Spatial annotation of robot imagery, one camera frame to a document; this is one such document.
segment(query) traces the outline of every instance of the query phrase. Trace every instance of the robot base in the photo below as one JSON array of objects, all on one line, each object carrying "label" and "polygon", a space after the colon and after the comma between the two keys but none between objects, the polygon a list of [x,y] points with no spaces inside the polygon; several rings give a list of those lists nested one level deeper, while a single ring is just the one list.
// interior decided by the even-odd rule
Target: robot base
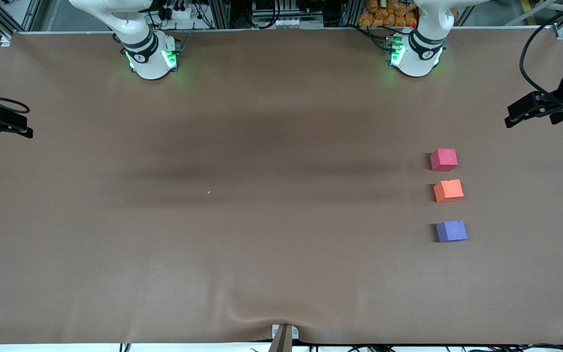
[{"label": "robot base", "polygon": [[174,37],[162,31],[153,32],[158,36],[158,49],[146,63],[136,62],[127,55],[130,60],[131,71],[138,73],[145,80],[157,80],[171,71],[177,72],[179,63],[179,52],[181,50],[179,40],[175,40]]},{"label": "robot base", "polygon": [[411,77],[422,77],[430,73],[432,68],[438,64],[442,49],[433,58],[421,60],[415,51],[410,49],[409,35],[397,33],[386,38],[386,63],[389,68],[396,68]]}]

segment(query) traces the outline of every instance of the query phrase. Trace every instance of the brown table surface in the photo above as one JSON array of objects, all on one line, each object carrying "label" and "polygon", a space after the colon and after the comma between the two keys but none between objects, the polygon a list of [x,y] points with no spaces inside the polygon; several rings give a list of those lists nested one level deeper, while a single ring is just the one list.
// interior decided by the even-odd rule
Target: brown table surface
[{"label": "brown table surface", "polygon": [[[453,31],[417,79],[355,31],[196,33],[154,82],[109,35],[14,36],[0,96],[35,138],[0,134],[0,343],[563,343],[563,123],[503,125],[530,33]],[[529,58],[554,89],[563,41]]]}]

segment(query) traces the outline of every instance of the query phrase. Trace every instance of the yellow tape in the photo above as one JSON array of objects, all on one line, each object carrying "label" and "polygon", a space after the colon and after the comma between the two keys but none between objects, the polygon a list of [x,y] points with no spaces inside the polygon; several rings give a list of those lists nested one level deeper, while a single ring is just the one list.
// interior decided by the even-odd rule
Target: yellow tape
[{"label": "yellow tape", "polygon": [[[520,0],[520,4],[522,5],[522,9],[525,11],[525,13],[531,11],[531,5],[529,4],[529,0]],[[529,23],[530,26],[535,26],[536,19],[534,18],[534,16],[529,16],[527,18],[527,23]]]}]

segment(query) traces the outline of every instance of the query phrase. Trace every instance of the blue cube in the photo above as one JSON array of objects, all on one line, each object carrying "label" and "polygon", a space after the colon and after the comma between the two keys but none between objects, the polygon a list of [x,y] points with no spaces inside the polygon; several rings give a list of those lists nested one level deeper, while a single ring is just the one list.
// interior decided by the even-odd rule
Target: blue cube
[{"label": "blue cube", "polygon": [[445,221],[436,225],[440,242],[457,242],[469,238],[462,220]]}]

